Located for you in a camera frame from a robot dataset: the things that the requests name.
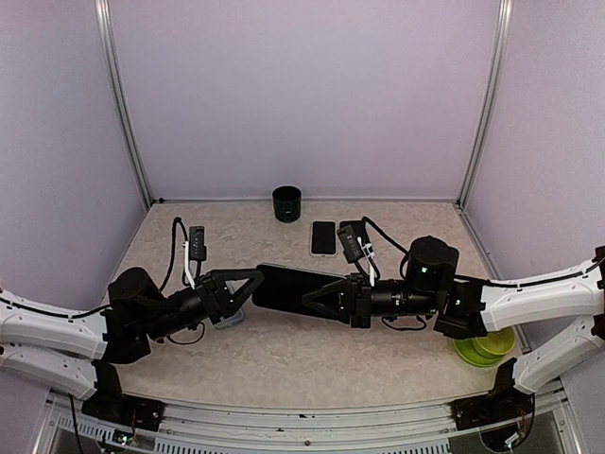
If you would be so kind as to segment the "light blue phone case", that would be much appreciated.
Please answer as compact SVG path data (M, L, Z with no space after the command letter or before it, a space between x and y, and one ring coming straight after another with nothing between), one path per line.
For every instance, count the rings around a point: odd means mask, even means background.
M216 302L209 316L215 329L226 329L242 323L245 319L242 303L233 293L234 287L227 283L223 284L215 293Z

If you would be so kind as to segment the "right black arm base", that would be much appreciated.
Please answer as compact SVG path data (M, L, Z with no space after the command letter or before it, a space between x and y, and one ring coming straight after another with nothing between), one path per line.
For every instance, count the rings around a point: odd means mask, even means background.
M514 388L512 358L499 365L493 388L487 393L456 399L450 403L457 430L479 428L505 422L535 410L533 394Z

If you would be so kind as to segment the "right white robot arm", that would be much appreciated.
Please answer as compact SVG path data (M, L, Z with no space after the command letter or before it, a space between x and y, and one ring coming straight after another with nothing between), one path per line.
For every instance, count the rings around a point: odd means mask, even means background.
M458 251L433 236L415 239L401 280L353 273L304 294L302 303L351 327L373 317L433 315L434 328L454 340L482 338L523 323L574 317L550 341L497 369L483 410L494 420L516 409L521 395L574 368L604 348L604 249L567 270L512 281L457 276Z

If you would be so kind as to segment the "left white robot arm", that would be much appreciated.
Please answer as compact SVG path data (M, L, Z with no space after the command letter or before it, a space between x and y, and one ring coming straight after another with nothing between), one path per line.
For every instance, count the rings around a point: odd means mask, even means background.
M132 401L116 368L150 354L163 341L205 321L232 317L261 285L256 269L215 270L165 296L146 270L122 272L109 285L109 302L88 312L61 312L1 292L1 364L12 372L96 406L114 421Z

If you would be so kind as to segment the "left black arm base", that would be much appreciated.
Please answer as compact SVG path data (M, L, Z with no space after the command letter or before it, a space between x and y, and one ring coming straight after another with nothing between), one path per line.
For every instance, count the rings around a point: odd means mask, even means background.
M157 432L165 403L124 393L118 373L111 364L94 360L92 365L95 369L94 393L82 399L80 411L105 422Z

